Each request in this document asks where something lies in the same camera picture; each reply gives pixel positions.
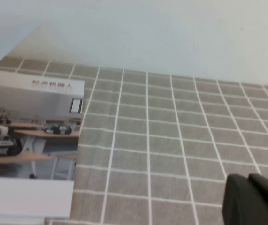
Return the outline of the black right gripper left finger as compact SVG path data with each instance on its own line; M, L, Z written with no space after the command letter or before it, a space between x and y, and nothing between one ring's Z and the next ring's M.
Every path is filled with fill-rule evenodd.
M246 177L230 174L226 180L222 217L225 225L268 225L268 205Z

